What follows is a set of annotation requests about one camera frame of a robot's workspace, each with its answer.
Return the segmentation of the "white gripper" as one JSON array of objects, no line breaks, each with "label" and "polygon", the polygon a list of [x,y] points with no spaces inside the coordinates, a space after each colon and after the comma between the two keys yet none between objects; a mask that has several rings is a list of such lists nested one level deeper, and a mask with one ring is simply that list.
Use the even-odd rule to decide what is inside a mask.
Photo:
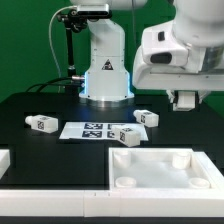
[{"label": "white gripper", "polygon": [[208,91],[224,91],[224,46],[200,46],[175,37],[173,22],[146,28],[138,48],[132,83],[142,90],[167,90],[173,108],[177,91],[197,91],[198,108]]}]

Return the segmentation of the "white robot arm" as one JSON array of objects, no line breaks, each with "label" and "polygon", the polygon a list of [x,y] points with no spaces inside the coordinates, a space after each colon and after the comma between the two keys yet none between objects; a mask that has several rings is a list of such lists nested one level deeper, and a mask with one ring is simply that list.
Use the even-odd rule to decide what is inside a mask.
[{"label": "white robot arm", "polygon": [[90,67],[80,98],[119,104],[131,87],[164,90],[173,109],[189,111],[213,91],[224,90],[224,0],[171,0],[173,20],[146,28],[129,74],[125,33],[111,20],[115,10],[143,7],[148,0],[70,0],[71,17],[91,33]]}]

